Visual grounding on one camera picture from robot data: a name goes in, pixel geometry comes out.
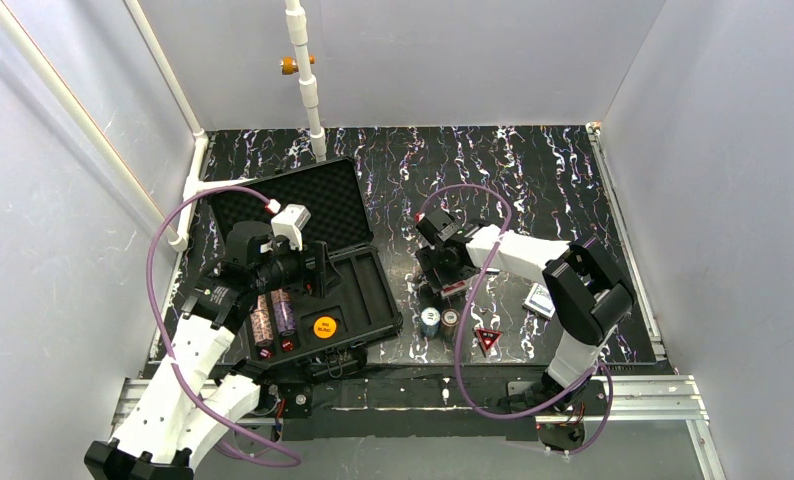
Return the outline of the red playing card deck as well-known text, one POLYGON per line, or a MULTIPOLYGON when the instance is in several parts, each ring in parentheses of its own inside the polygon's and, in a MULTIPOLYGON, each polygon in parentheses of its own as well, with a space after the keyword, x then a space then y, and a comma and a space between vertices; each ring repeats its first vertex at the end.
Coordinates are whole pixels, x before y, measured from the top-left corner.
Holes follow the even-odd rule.
POLYGON ((449 284, 443 286, 440 291, 440 296, 442 298, 449 298, 452 296, 460 295, 464 291, 466 291, 469 287, 469 283, 466 281, 459 281, 453 284, 449 284))

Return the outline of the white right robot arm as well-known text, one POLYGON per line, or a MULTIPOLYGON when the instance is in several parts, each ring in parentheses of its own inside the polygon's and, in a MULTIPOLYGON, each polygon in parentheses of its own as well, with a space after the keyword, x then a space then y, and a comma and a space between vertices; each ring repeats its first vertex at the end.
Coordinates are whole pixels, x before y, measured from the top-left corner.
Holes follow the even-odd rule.
POLYGON ((416 217, 426 246, 416 253, 431 290, 441 294, 459 282, 477 282, 496 270, 544 287, 563 329, 541 386, 568 393, 595 366, 620 321, 637 303, 629 276, 596 238, 543 240, 505 231, 485 220, 460 224, 437 208, 416 217))

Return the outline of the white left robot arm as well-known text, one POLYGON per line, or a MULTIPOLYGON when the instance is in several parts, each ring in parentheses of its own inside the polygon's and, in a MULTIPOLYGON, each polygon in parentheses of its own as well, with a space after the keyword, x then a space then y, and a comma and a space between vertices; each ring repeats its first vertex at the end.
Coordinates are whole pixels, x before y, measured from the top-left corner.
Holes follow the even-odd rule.
POLYGON ((206 398, 199 391, 260 296, 294 287, 323 298, 340 277, 322 240, 286 214, 243 221, 226 253, 204 269, 182 307, 174 338, 136 406, 107 441, 87 450, 95 479, 192 479, 197 466, 260 398, 257 375, 235 368, 206 398))

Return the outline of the yellow big blind button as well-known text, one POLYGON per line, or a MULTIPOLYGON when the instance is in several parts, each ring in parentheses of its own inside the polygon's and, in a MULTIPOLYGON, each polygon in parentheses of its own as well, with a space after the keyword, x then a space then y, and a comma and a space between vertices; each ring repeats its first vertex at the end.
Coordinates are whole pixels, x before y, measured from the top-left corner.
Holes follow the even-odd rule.
POLYGON ((332 338, 338 331, 338 321, 331 316, 321 316, 313 323, 313 333, 319 339, 332 338))

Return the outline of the orange-purple chip stack in case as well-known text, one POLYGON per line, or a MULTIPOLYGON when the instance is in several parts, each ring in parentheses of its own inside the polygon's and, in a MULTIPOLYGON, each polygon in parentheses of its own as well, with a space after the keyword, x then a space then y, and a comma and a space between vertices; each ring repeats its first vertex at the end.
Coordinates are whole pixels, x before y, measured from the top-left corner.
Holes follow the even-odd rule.
POLYGON ((278 333, 283 337, 294 335, 297 324, 290 295, 283 289, 274 290, 271 302, 278 333))

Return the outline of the blue poker chip stack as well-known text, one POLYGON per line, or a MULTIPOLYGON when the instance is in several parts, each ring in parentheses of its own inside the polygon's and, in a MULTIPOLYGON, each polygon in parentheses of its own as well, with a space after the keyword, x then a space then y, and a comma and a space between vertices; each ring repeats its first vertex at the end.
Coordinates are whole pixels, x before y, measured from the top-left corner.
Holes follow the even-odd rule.
POLYGON ((426 307, 420 314, 420 328, 424 337, 434 338, 441 323, 441 313, 434 307, 426 307))

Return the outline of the white-blue chip stack in case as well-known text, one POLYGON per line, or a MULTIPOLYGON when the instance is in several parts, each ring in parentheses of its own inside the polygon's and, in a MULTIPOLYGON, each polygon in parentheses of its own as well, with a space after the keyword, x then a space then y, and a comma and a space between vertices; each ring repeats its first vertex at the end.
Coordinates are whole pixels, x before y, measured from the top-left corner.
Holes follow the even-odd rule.
POLYGON ((250 310, 249 319, 255 345, 259 347, 271 346, 274 341, 274 334, 266 295, 257 297, 250 310))

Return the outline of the black foam-lined poker case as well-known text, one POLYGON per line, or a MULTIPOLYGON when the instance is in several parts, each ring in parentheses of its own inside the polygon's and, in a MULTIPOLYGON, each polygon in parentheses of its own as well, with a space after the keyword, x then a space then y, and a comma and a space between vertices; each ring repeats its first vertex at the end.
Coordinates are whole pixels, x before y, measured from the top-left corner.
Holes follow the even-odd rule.
POLYGON ((205 268, 224 257, 227 235, 237 222, 268 224, 286 205, 299 204, 311 213, 302 230, 304 238, 327 244, 329 256, 342 277, 341 284, 326 298, 283 289, 290 295, 297 324, 296 333, 287 337, 278 333, 271 293, 265 294, 270 308, 273 344, 256 346, 250 319, 245 321, 241 329, 248 334, 250 352, 236 368, 255 374, 258 379, 290 369, 316 381, 339 378, 365 367, 370 344, 400 332, 402 316, 373 245, 374 235, 353 160, 335 159, 248 181, 232 191, 211 194, 208 203, 224 251, 205 268), (338 321, 338 331, 329 339, 319 339, 313 333, 313 323, 324 315, 338 321), (282 350, 282 342, 286 339, 293 341, 292 351, 282 350), (262 349, 270 350, 272 357, 260 359, 262 349))

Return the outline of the brown poker chip stack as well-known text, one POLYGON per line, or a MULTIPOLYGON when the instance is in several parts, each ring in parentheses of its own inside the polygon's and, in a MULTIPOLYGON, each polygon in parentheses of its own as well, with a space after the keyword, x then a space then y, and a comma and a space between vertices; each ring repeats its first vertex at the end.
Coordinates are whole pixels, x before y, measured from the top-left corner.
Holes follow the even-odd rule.
POLYGON ((452 341, 460 324, 460 313, 452 308, 441 312, 440 333, 442 338, 452 341))

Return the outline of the red triangle dealer button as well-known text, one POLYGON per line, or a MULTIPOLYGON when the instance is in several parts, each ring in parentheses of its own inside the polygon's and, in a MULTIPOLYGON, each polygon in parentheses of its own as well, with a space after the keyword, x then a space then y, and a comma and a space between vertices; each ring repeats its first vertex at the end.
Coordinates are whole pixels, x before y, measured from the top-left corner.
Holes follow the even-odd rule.
POLYGON ((475 328, 474 336, 484 357, 488 357, 495 348, 503 333, 487 328, 475 328))

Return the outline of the white pvc pole with orange knob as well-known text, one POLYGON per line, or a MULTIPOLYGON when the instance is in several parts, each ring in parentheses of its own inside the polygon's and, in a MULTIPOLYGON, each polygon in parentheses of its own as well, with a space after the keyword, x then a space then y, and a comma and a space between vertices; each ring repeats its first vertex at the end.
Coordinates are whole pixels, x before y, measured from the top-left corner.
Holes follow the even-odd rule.
POLYGON ((312 72, 308 49, 306 11, 299 0, 286 0, 285 16, 289 38, 294 48, 294 64, 297 67, 298 84, 309 122, 311 150, 317 162, 324 162, 326 160, 326 137, 318 110, 317 78, 312 72))

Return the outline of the white pvc frame pipe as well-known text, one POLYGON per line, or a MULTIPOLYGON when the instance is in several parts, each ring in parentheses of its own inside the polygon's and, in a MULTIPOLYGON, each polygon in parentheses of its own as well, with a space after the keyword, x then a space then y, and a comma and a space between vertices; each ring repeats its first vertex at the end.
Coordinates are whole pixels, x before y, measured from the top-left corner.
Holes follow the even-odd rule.
POLYGON ((189 241, 191 205, 211 193, 232 191, 243 182, 241 180, 203 182, 193 176, 188 176, 184 188, 185 205, 171 214, 163 214, 150 193, 108 139, 104 130, 93 119, 63 76, 4 1, 0 1, 0 27, 103 160, 121 178, 127 189, 137 197, 138 211, 150 216, 150 228, 155 237, 158 239, 164 237, 171 248, 177 252, 185 251, 189 241))

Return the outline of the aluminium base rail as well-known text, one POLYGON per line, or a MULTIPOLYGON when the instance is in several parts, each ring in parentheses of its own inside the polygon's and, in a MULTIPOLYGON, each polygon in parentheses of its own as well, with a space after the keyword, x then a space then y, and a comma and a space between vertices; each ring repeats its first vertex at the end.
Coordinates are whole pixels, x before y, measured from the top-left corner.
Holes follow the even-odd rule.
MULTIPOLYGON (((338 437, 504 437, 533 441, 551 423, 577 414, 550 412, 512 423, 475 414, 452 379, 443 376, 373 378, 309 387, 287 385, 284 418, 289 441, 338 437)), ((706 479, 725 476, 709 432, 709 415, 691 375, 618 375, 612 382, 597 375, 580 401, 583 420, 669 421, 687 426, 700 471, 706 479)))

